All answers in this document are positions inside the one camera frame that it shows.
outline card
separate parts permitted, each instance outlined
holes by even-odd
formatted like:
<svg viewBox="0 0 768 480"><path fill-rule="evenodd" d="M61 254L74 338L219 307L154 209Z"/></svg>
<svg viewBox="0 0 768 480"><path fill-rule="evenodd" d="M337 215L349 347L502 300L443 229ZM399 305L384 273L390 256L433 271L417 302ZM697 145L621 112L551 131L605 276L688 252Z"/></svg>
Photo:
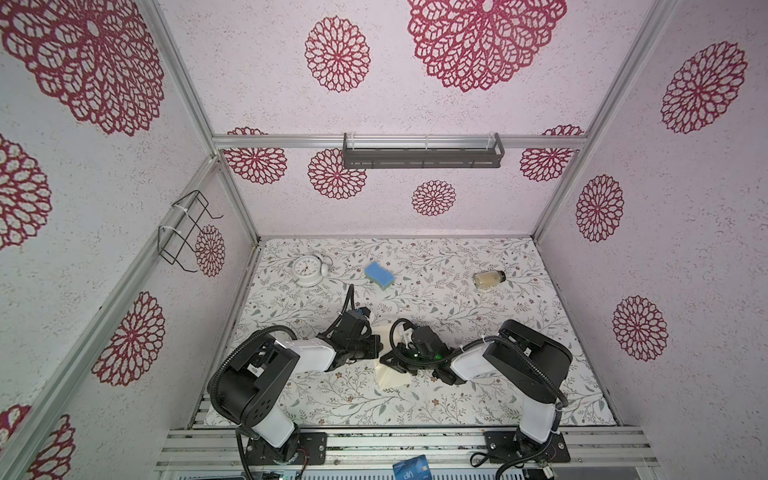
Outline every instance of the card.
<svg viewBox="0 0 768 480"><path fill-rule="evenodd" d="M429 463L424 455L392 465L395 480L432 480Z"/></svg>

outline sponge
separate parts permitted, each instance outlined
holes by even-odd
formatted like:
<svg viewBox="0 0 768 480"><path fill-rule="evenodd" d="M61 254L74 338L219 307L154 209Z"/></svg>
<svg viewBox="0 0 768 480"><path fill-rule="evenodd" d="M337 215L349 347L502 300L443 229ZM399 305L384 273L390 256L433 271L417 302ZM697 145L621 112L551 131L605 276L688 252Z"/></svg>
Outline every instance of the sponge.
<svg viewBox="0 0 768 480"><path fill-rule="evenodd" d="M382 290L395 282L395 276L384 270L378 262L373 262L366 267L366 276L368 280L382 287Z"/></svg>

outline red floral pattern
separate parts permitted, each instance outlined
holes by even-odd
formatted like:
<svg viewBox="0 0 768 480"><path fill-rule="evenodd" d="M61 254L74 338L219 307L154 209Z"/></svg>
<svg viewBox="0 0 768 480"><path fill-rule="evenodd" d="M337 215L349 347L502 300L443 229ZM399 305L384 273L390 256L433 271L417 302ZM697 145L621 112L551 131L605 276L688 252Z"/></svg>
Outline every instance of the red floral pattern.
<svg viewBox="0 0 768 480"><path fill-rule="evenodd" d="M688 58L667 86L661 117L684 134L701 130L728 109L744 83L744 50L735 43L712 44Z"/></svg>
<svg viewBox="0 0 768 480"><path fill-rule="evenodd" d="M91 371L101 383L127 386L152 366L164 336L162 307L149 292L141 292Z"/></svg>
<svg viewBox="0 0 768 480"><path fill-rule="evenodd" d="M56 430L45 440L43 449L35 457L26 480L61 480L71 470L70 462L74 453L74 427L69 415L62 415Z"/></svg>
<svg viewBox="0 0 768 480"><path fill-rule="evenodd" d="M37 235L49 213L48 178L34 158L0 134L0 250Z"/></svg>
<svg viewBox="0 0 768 480"><path fill-rule="evenodd" d="M367 178L365 170L344 168L344 157L338 148L317 152L310 161L307 174L315 190L337 200L357 195Z"/></svg>
<svg viewBox="0 0 768 480"><path fill-rule="evenodd" d="M330 91L356 88L368 74L371 58L366 37L345 18L317 22L304 46L312 76Z"/></svg>
<svg viewBox="0 0 768 480"><path fill-rule="evenodd" d="M544 135L581 135L584 131L574 125L558 125L546 130ZM528 148L520 159L523 175L537 182L560 177L573 156L570 148Z"/></svg>
<svg viewBox="0 0 768 480"><path fill-rule="evenodd" d="M667 322L656 305L642 296L630 296L616 306L614 333L625 352L645 362L667 348Z"/></svg>
<svg viewBox="0 0 768 480"><path fill-rule="evenodd" d="M591 242L599 242L613 235L623 214L623 192L613 177L596 176L578 196L576 224L584 238Z"/></svg>
<svg viewBox="0 0 768 480"><path fill-rule="evenodd" d="M206 276L216 276L224 266L224 238L219 229L206 225L197 234L194 244L197 265Z"/></svg>
<svg viewBox="0 0 768 480"><path fill-rule="evenodd" d="M14 405L0 413L0 452L29 412L29 405Z"/></svg>
<svg viewBox="0 0 768 480"><path fill-rule="evenodd" d="M446 87L509 81L550 42L565 0L409 0L408 31L427 74Z"/></svg>
<svg viewBox="0 0 768 480"><path fill-rule="evenodd" d="M5 50L40 90L108 134L149 130L163 69L131 0L0 0Z"/></svg>
<svg viewBox="0 0 768 480"><path fill-rule="evenodd" d="M456 190L448 182L430 180L416 188L411 197L413 208L421 215L433 217L444 214L453 207L456 200Z"/></svg>
<svg viewBox="0 0 768 480"><path fill-rule="evenodd" d="M230 135L266 135L258 128L238 127ZM225 150L224 158L232 171L255 184L271 184L283 177L288 168L282 148L235 148Z"/></svg>

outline floral tablecloth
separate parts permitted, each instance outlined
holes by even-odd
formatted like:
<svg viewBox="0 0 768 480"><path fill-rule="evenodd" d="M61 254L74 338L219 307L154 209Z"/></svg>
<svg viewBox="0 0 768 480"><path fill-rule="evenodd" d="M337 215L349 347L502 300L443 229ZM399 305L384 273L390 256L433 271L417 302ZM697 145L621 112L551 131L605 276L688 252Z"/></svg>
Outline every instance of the floral tablecloth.
<svg viewBox="0 0 768 480"><path fill-rule="evenodd" d="M314 337L336 318L354 283L357 305L375 313L374 326L405 317L429 324L449 346L459 346L497 333L511 318L556 339L574 357L561 387L571 402L562 423L615 425L529 239L274 239L262 248L230 348L275 324ZM302 288L290 269L294 259L310 252L331 256L334 265L320 285ZM373 261L397 279L384 291L365 278L363 270ZM472 274L486 270L504 270L507 281L477 290ZM500 374L448 386L421 371L407 386L381 389L373 361L364 360L333 372L292 376L280 408L300 425L514 425L522 400ZM211 409L205 423L227 421Z"/></svg>

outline cable tie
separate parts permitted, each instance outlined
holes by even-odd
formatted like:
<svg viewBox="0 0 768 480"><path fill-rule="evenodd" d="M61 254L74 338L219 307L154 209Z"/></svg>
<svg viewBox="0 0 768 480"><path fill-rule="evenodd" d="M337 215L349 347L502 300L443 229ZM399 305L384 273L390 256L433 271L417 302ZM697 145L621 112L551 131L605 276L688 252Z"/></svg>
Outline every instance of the cable tie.
<svg viewBox="0 0 768 480"><path fill-rule="evenodd" d="M160 228L170 228L174 232L178 233L180 237L183 237L183 235L181 235L181 232L179 230L176 230L175 228L173 228L173 227L171 227L169 225L160 225Z"/></svg>

